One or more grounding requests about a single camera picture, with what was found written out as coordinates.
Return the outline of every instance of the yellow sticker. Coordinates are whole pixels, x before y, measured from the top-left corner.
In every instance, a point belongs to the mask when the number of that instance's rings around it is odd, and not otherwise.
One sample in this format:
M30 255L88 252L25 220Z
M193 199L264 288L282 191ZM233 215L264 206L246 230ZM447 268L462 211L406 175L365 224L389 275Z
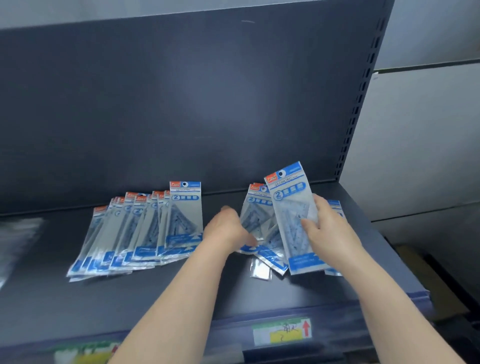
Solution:
M252 329L255 346L281 344L312 337L312 323L307 317L267 322L254 325Z

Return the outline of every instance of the red arrow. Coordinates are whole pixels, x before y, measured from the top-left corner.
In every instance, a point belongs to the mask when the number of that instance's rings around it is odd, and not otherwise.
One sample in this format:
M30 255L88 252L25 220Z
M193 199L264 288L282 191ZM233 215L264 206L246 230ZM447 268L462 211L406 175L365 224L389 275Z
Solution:
M308 329L310 328L310 325L308 324L308 322L306 320L303 322L302 327L305 330L305 337L308 337Z

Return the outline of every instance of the shelf label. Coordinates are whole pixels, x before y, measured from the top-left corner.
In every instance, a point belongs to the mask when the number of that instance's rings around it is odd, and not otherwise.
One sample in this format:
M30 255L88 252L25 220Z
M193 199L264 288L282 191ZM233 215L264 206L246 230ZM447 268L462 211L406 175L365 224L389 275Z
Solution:
M312 338L312 323L307 317L253 325L255 346L280 344Z

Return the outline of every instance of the forearm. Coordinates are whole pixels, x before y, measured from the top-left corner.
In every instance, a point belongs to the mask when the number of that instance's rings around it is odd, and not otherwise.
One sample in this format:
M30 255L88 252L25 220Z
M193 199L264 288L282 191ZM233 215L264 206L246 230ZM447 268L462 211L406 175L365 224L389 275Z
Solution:
M345 269L382 364L463 363L398 284L366 252Z
M228 252L203 241L133 328L112 364L198 363Z

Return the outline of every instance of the hand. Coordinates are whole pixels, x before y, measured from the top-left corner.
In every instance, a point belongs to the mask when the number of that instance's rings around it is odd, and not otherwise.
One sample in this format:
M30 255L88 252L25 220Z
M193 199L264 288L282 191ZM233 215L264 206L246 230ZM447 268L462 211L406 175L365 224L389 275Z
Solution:
M366 253L360 239L350 224L329 205L327 200L316 194L313 199L318 210L318 226L303 218L305 229L313 251L328 265L338 271L355 263L359 255Z
M220 244L228 254L239 250L243 245L256 246L257 240L240 224L237 212L223 206L218 214L207 224L204 241Z

